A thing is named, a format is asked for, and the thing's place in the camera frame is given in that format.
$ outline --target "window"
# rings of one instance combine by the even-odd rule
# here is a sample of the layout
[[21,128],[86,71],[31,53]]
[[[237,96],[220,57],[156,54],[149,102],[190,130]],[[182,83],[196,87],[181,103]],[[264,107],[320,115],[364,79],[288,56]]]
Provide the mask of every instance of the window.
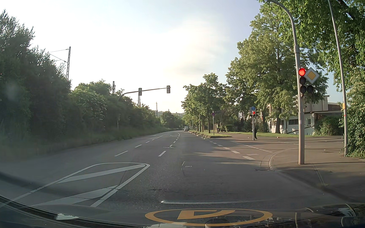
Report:
[[295,119],[295,120],[289,120],[288,121],[288,125],[298,125],[298,120]]

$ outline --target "yellow sign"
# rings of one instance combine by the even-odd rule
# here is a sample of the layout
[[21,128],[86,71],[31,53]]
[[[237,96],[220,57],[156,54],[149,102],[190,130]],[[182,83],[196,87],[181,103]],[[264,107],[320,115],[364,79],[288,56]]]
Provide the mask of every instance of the yellow sign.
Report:
[[319,78],[319,74],[313,70],[312,68],[309,68],[307,70],[307,72],[305,73],[305,78],[311,83],[313,84],[318,78]]
[[[180,211],[179,215],[176,216],[175,213],[168,213],[168,212],[178,212]],[[220,224],[206,224],[206,226],[227,226],[227,225],[243,225],[243,224],[250,224],[253,222],[263,221],[268,218],[272,217],[272,213],[268,211],[263,210],[250,210],[250,209],[173,209],[173,210],[158,210],[149,212],[145,215],[146,218],[158,221],[162,223],[168,223],[168,224],[176,224],[176,225],[191,225],[191,226],[205,226],[205,223],[192,223],[195,221],[189,221],[189,220],[197,220],[201,218],[211,218],[211,217],[217,217],[222,215],[231,215],[233,216],[235,212],[238,212],[239,215],[237,216],[243,216],[243,212],[256,212],[260,213],[260,217],[253,219],[253,220],[247,220],[247,221],[238,221],[238,222],[230,222],[230,223],[220,223]],[[206,213],[206,214],[197,214],[195,213],[203,213],[203,212],[212,212],[212,213]],[[162,219],[161,217],[173,217],[175,216],[176,221],[170,221]]]

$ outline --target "grass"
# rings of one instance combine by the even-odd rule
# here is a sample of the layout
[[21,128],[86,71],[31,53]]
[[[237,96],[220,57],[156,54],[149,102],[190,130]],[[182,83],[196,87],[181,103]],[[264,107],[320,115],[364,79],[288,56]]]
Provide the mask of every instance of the grass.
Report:
[[[252,132],[228,132],[228,134],[244,134],[244,135],[252,135]],[[292,137],[298,138],[298,135],[290,135],[290,134],[277,134],[277,133],[268,133],[268,132],[257,132],[257,136],[264,136],[264,137]]]
[[[204,135],[206,135],[206,136],[214,136],[214,135],[213,135],[213,131],[210,131],[210,133],[208,133],[208,131],[204,131],[204,132],[190,131],[190,132],[200,133],[200,134],[204,134]],[[226,135],[226,134],[218,134],[218,133],[215,133],[215,136],[218,136],[218,137],[230,137],[230,135]]]
[[127,140],[133,137],[157,134],[176,129],[165,127],[150,127],[146,129],[122,128],[119,131],[109,132],[86,132],[77,136],[64,136],[57,142],[46,142],[37,138],[22,140],[8,140],[0,137],[0,162],[31,158],[38,155],[57,153],[65,149],[88,146],[97,143]]

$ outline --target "pedestrian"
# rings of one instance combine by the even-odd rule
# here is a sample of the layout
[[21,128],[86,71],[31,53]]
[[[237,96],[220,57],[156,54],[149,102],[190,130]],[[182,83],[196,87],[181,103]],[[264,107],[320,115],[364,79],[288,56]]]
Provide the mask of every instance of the pedestrian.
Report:
[[255,121],[254,123],[254,138],[257,139],[257,130],[258,130],[258,124],[257,124],[257,121]]

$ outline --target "power line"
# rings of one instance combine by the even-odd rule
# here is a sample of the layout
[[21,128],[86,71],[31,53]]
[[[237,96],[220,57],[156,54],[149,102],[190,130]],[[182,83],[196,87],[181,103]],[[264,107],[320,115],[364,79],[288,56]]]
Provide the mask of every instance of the power line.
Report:
[[68,50],[68,49],[63,49],[63,50],[58,50],[58,51],[53,51],[53,52],[59,52],[59,51],[65,51],[65,50]]
[[52,54],[50,54],[50,53],[48,53],[49,55],[51,55],[51,56],[53,56],[53,57],[56,57],[56,58],[58,58],[58,59],[60,59],[59,57],[57,57],[57,56],[54,56],[54,55],[52,55]]

